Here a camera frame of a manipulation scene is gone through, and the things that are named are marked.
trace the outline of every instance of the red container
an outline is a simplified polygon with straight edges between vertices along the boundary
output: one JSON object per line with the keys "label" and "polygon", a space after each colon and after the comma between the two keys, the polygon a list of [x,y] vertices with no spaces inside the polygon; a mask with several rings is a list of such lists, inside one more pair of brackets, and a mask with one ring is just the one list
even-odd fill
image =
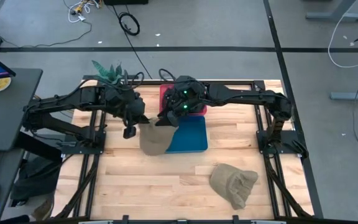
{"label": "red container", "polygon": [[[173,84],[163,84],[160,85],[160,112],[162,111],[162,98],[164,97],[164,93],[167,89],[173,88]],[[204,108],[199,113],[190,113],[189,115],[194,116],[204,116],[206,114],[206,106],[204,105]]]}

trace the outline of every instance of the artificial plant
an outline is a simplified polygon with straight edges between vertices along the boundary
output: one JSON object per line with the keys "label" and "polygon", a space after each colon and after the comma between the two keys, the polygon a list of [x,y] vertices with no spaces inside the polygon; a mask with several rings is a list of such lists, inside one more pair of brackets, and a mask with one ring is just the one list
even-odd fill
{"label": "artificial plant", "polygon": [[128,76],[127,70],[124,70],[122,74],[121,64],[114,69],[113,65],[110,66],[110,70],[105,69],[101,64],[92,60],[93,66],[99,72],[99,76],[105,80],[108,80],[112,84],[117,84],[123,76]]}

